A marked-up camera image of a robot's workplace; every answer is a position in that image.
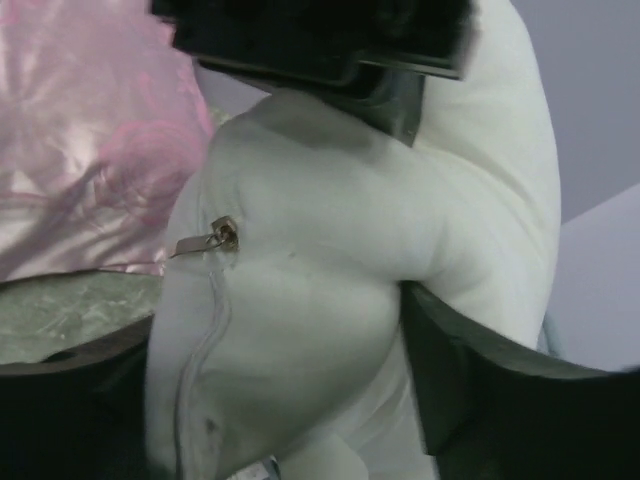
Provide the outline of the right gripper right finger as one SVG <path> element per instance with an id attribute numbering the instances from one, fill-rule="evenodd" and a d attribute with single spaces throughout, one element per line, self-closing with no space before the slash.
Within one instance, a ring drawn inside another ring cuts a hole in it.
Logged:
<path id="1" fill-rule="evenodd" d="M 419 284 L 400 324 L 425 452 L 441 479 L 635 479 L 639 373 L 524 347 Z"/>

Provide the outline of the white pillow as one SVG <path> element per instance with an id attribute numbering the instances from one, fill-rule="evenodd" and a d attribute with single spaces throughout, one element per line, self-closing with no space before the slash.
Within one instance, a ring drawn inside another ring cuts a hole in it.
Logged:
<path id="1" fill-rule="evenodd" d="M 476 5 L 462 81 L 431 79 L 413 146 L 279 91 L 225 123 L 167 245 L 229 216 L 239 249 L 175 254 L 149 345 L 146 447 L 177 466 L 173 411 L 200 336 L 200 457 L 225 479 L 275 456 L 286 479 L 431 479 L 398 327 L 402 280 L 535 347 L 558 252 L 560 179 L 534 49 L 509 1 Z"/>

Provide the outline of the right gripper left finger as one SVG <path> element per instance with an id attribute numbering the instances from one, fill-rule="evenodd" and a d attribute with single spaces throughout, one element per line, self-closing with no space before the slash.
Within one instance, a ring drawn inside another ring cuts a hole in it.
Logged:
<path id="1" fill-rule="evenodd" d="M 145 479 L 142 319 L 33 363 L 1 368 L 4 479 Z"/>

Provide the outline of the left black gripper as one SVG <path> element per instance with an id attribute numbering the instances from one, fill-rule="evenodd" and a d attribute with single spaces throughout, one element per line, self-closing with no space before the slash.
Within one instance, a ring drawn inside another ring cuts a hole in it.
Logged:
<path id="1" fill-rule="evenodd" d="M 411 147 L 423 75 L 459 79 L 471 1 L 152 1 L 172 45 L 206 69 L 352 98 L 344 111 Z"/>

